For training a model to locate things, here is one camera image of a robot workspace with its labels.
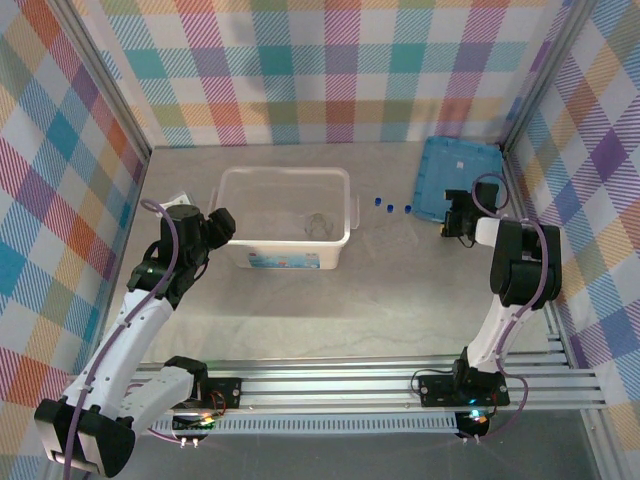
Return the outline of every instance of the blue plastic tray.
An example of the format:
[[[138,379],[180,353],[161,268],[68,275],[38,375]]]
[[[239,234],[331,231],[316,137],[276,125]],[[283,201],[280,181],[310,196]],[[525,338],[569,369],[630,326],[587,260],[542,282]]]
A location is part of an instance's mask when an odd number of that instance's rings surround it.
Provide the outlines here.
[[[417,217],[444,222],[451,201],[445,190],[471,191],[471,185],[483,173],[502,173],[502,153],[497,147],[465,142],[448,137],[430,137],[424,145],[422,163],[416,179],[413,211]],[[483,182],[497,183],[493,178]]]

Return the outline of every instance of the black mounting plate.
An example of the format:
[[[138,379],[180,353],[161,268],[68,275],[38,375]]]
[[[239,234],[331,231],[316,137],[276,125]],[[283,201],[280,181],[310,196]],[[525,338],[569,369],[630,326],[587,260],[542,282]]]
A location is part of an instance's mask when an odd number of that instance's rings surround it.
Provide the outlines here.
[[[496,402],[491,394],[469,395],[456,391],[453,375],[421,375],[418,377],[420,403],[423,407],[504,407],[509,405],[509,392],[504,378],[496,389]]]
[[[203,406],[207,408],[216,408],[220,411],[224,408],[222,399],[214,394],[218,392],[224,397],[227,404],[227,410],[235,410],[240,408],[240,397],[242,396],[242,379],[235,377],[227,378],[207,378],[202,385],[204,398]]]

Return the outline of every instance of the plaid wall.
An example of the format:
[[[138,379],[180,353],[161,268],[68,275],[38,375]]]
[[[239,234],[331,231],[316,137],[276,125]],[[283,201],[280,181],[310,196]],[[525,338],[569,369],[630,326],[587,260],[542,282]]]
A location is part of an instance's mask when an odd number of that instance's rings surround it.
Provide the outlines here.
[[[0,478],[33,479],[32,420],[88,359],[143,164],[45,0],[0,2]]]
[[[640,478],[640,0],[600,0],[516,149],[529,215],[562,225],[562,320]]]
[[[571,4],[75,2],[150,141],[170,146],[494,142]]]

